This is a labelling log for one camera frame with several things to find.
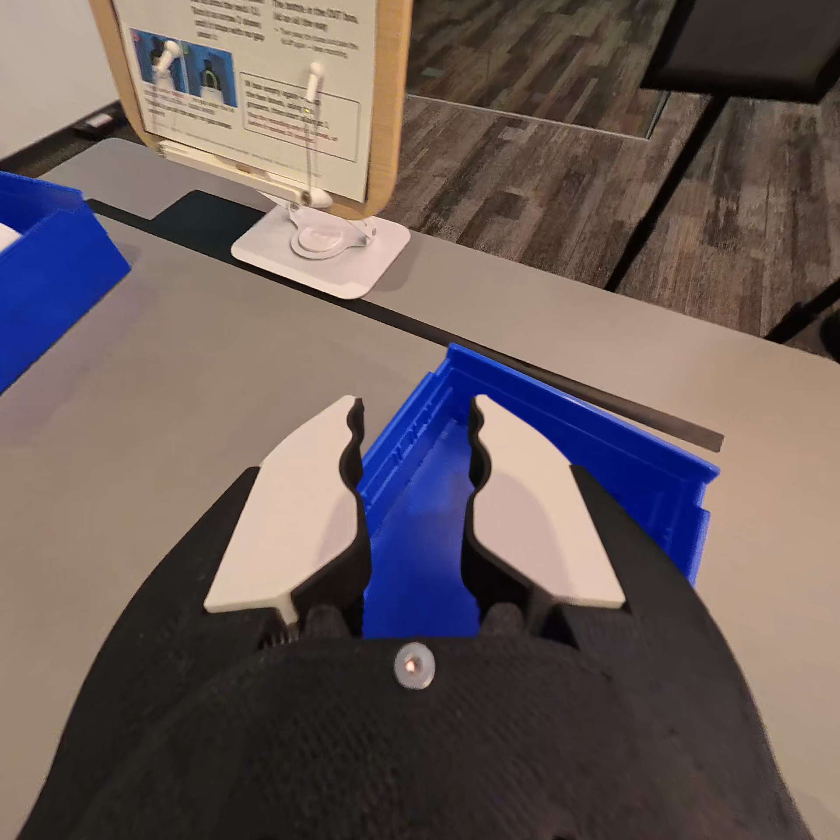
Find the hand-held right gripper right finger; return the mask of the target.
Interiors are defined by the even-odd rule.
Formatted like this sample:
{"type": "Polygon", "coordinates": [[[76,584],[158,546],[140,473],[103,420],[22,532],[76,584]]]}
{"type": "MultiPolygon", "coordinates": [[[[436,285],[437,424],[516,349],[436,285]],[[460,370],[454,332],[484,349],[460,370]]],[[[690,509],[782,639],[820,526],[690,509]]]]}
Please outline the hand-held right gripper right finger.
{"type": "Polygon", "coordinates": [[[468,441],[461,579],[480,620],[509,604],[531,634],[561,637],[566,606],[620,612],[627,598],[570,460],[486,394],[471,399],[468,441]]]}

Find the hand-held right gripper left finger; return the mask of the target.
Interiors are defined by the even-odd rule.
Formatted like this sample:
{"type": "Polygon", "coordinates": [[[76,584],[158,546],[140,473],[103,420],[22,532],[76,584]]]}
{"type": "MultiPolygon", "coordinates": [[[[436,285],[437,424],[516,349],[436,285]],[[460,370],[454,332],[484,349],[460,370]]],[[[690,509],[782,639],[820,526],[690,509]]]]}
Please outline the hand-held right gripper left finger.
{"type": "Polygon", "coordinates": [[[358,490],[364,404],[345,395],[286,436],[259,465],[206,594],[208,613],[268,608],[287,627],[334,606],[362,632],[370,534],[358,490]]]}

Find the blue plastic bin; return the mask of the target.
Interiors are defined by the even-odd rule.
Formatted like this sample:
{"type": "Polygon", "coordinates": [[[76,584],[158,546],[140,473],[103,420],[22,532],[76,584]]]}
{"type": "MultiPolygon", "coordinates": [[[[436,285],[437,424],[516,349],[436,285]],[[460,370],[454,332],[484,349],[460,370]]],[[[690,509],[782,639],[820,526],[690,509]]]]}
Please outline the blue plastic bin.
{"type": "Polygon", "coordinates": [[[130,263],[73,188],[1,174],[1,391],[130,273],[130,263]]]}
{"type": "Polygon", "coordinates": [[[371,535],[372,576],[363,637],[465,637],[478,607],[460,576],[469,481],[467,425],[487,394],[585,467],[694,584],[718,466],[653,434],[653,422],[620,418],[548,372],[450,344],[363,457],[359,491],[371,535]]]}

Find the black rectangular table pad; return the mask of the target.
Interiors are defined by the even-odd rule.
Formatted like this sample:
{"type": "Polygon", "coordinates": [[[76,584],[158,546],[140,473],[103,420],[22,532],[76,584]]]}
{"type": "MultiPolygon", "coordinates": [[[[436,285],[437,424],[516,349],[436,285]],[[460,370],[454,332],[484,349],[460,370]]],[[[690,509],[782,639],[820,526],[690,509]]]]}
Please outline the black rectangular table pad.
{"type": "Polygon", "coordinates": [[[266,210],[263,209],[210,193],[192,191],[150,222],[158,237],[234,264],[237,262],[232,254],[234,243],[265,215],[266,210]]]}

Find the instruction board on white stand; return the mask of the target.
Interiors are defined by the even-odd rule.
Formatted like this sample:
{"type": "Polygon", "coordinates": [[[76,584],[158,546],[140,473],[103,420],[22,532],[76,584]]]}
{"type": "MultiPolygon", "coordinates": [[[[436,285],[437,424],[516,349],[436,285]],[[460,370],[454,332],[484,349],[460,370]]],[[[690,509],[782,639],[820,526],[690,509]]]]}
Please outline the instruction board on white stand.
{"type": "Polygon", "coordinates": [[[284,180],[148,132],[132,83],[114,2],[89,6],[129,123],[165,160],[247,187],[273,208],[232,247],[238,263],[340,300],[366,296],[408,245],[405,226],[377,214],[396,183],[413,3],[376,2],[374,90],[366,197],[361,202],[284,180]]]}

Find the printed instruction sheet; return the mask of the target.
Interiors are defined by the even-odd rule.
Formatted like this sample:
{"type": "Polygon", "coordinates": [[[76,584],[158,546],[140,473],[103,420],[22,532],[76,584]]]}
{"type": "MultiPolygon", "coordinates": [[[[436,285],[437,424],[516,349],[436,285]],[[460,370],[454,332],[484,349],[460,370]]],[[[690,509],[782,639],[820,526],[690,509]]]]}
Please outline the printed instruction sheet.
{"type": "Polygon", "coordinates": [[[114,2],[143,127],[361,202],[376,2],[114,2]]]}

